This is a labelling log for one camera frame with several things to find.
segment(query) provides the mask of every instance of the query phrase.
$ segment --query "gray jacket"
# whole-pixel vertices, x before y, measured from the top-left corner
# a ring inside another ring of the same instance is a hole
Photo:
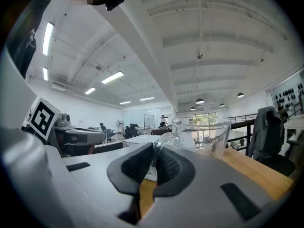
[[[248,148],[248,156],[252,157],[252,155],[253,155],[253,159],[255,159],[255,160],[257,160],[258,157],[260,156],[258,151],[263,149],[263,147],[264,147],[266,134],[267,134],[267,130],[268,130],[268,121],[267,121],[267,117],[266,117],[268,111],[271,111],[273,113],[274,117],[281,119],[281,115],[278,112],[276,112],[275,108],[273,108],[272,106],[264,107],[264,108],[261,108],[258,110],[255,124],[253,126],[251,142],[250,142],[249,148]],[[280,137],[282,137],[283,121],[281,121],[280,127],[281,127]]]

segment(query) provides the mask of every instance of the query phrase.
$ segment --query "standing fan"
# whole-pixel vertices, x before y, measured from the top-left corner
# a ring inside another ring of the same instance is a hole
[[[124,126],[123,124],[124,124],[123,120],[117,120],[116,121],[116,126],[119,127],[119,133],[122,133],[120,131],[120,127],[123,127]]]

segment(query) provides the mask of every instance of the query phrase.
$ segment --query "glass mug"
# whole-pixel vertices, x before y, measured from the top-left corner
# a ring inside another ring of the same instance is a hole
[[[163,134],[154,144],[154,155],[151,161],[153,169],[162,147],[166,144],[222,158],[231,127],[231,121],[228,118],[214,116],[178,117],[172,120],[171,126],[172,132]]]

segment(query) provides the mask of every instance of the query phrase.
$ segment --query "wooden table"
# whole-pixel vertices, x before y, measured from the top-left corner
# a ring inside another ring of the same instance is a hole
[[[293,183],[293,180],[289,177],[276,172],[232,148],[225,149],[222,160],[258,183],[274,200],[279,199],[286,193]],[[146,214],[153,204],[154,188],[155,182],[146,179],[144,179],[140,185],[139,206],[142,216]]]

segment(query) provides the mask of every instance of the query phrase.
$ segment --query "white ceiling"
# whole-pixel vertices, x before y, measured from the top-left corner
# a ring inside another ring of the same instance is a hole
[[[115,18],[123,14],[130,24]],[[49,21],[55,28],[45,56]],[[138,36],[129,29],[132,23],[143,44],[132,40]],[[88,97],[114,105],[129,100],[136,105],[145,96],[174,105],[176,97],[182,111],[198,97],[213,103],[211,109],[229,106],[240,90],[251,95],[299,67],[302,55],[293,28],[272,0],[201,0],[201,10],[198,0],[126,0],[111,12],[52,0],[36,40],[33,76],[42,78],[47,67],[49,78],[74,94],[95,87]],[[158,71],[139,45],[147,46]],[[203,58],[197,61],[198,52]],[[100,83],[117,71],[124,73],[121,79]]]

